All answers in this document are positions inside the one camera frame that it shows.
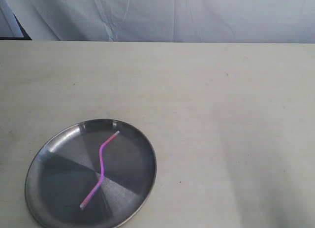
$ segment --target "table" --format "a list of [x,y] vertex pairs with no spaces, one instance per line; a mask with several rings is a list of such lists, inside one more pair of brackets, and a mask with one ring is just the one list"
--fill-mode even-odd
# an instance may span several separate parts
[[0,227],[39,227],[24,180],[75,123],[133,124],[157,179],[124,227],[315,226],[315,45],[0,42]]

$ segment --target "metal plate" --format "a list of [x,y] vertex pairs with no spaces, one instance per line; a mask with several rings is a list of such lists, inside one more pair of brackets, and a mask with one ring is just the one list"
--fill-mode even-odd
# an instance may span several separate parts
[[[100,177],[99,148],[104,148],[105,179],[84,210],[80,203]],[[147,138],[116,120],[91,120],[50,139],[32,161],[25,198],[34,218],[46,228],[114,228],[146,201],[156,176],[156,158]]]

